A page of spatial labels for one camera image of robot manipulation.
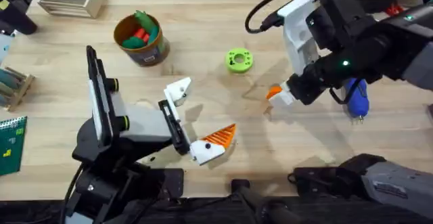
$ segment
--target wire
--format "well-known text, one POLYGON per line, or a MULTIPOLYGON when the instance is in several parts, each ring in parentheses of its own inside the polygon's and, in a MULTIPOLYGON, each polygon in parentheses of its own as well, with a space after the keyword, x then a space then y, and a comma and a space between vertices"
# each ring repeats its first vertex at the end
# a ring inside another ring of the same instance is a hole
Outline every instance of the wire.
POLYGON ((68 191, 66 191, 66 195, 63 201, 63 206, 62 206, 62 210, 60 211, 60 220, 59 220, 59 224, 64 224, 65 223, 65 218, 66 218, 66 205, 69 201, 69 197, 70 194, 72 193, 72 189, 74 188, 75 182, 78 179, 78 176, 80 175, 80 173, 83 171, 84 168, 84 163, 81 163, 80 166, 78 167, 78 169, 75 172, 74 177, 72 178, 72 181, 69 184, 68 187, 68 191))
POLYGON ((344 100, 341 100, 336 93, 334 92, 334 90, 332 88, 329 88, 329 93, 331 94, 331 96, 333 97, 333 99, 339 103, 340 105, 345 105, 347 104, 353 93, 355 92, 355 89, 357 89, 359 83, 361 82, 362 79, 356 79, 356 81, 353 83, 352 87, 350 87, 349 92, 347 93, 346 97, 344 98, 344 100))
POLYGON ((219 198, 218 200, 214 200, 214 201, 211 201, 211 202, 207 202, 207 203, 201 204, 201 205, 193 207, 193 208, 183 208, 181 206, 180 208, 172 208, 172 209, 169 209, 169 208, 154 208, 154 210, 161 211, 161 212, 184 212, 184 213, 185 212, 193 212, 193 211, 198 210, 200 208, 204 208, 205 206, 210 206, 210 205, 213 205, 213 204, 216 204, 216 203, 219 203, 219 202, 226 201, 228 199, 231 199, 234 196, 237 196, 241 200, 242 205, 248 211, 248 216, 252 219, 253 223, 257 224, 256 215, 252 212, 252 209, 248 206, 245 198, 240 193, 238 193, 238 192, 230 194, 230 195, 228 195, 228 196, 226 196, 224 198, 219 198))
POLYGON ((143 217, 143 215, 146 213, 146 211, 151 206, 153 206, 155 203, 157 203, 157 201, 158 201, 158 199, 153 199, 152 201, 150 201, 149 204, 147 204, 142 210, 140 210, 140 212, 134 217, 134 219, 129 222, 129 224, 137 223, 143 217))
POLYGON ((251 12, 246 16, 245 19, 245 29, 250 33, 250 34, 257 34, 263 31, 266 31, 268 28, 270 28, 272 25, 264 25, 262 24, 260 26, 260 28, 257 29, 251 29, 250 28, 250 20, 253 17, 253 15, 260 10, 262 7, 264 7, 266 4, 270 3, 273 0, 263 0, 261 1, 259 4, 257 4, 252 10, 251 12))

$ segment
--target blue object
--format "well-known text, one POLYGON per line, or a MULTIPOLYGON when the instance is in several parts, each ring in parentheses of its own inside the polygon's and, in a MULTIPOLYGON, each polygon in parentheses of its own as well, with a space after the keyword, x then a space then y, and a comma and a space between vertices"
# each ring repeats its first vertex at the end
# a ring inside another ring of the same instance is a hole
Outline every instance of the blue object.
MULTIPOLYGON (((348 79, 346 81, 344 84, 346 93, 349 91, 355 81, 356 79, 348 79)), ((359 82, 358 87, 355 89, 355 92, 347 103, 347 109, 353 118, 359 118, 363 120, 364 117, 367 116, 369 110, 369 101, 367 96, 367 83, 365 80, 361 80, 361 82, 359 82)))

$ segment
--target wood grain surface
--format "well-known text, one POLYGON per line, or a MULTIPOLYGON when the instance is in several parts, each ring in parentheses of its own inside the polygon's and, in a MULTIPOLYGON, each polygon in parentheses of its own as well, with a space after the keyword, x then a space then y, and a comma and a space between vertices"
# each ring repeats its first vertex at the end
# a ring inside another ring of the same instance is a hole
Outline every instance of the wood grain surface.
MULTIPOLYGON (((286 176, 296 166, 337 165, 370 153, 433 173, 433 130, 426 106, 433 93, 406 82, 382 79, 368 87, 371 109, 362 125, 352 124, 344 108, 324 93, 314 104, 270 110, 269 86, 287 79, 292 68, 281 28, 259 35, 244 29, 247 13, 261 0, 108 0, 96 20, 50 16, 33 0, 28 15, 37 33, 18 35, 4 65, 36 76, 17 112, 28 116, 22 167, 0 177, 0 200, 63 198, 78 166, 71 158, 76 133, 91 115, 85 46, 92 45, 106 73, 118 78, 124 101, 155 107, 163 88, 185 76, 193 90, 179 113, 191 137, 203 137, 237 124, 233 145, 204 166, 180 157, 172 147, 153 156, 153 167, 185 170, 185 196, 224 196, 233 178, 248 178, 263 194, 293 195, 286 176), (116 23, 135 10, 156 17, 170 41, 167 59, 142 68, 116 46, 116 23), (225 54, 245 47, 254 66, 231 74, 225 54)), ((288 0, 276 0, 253 26, 288 0)))

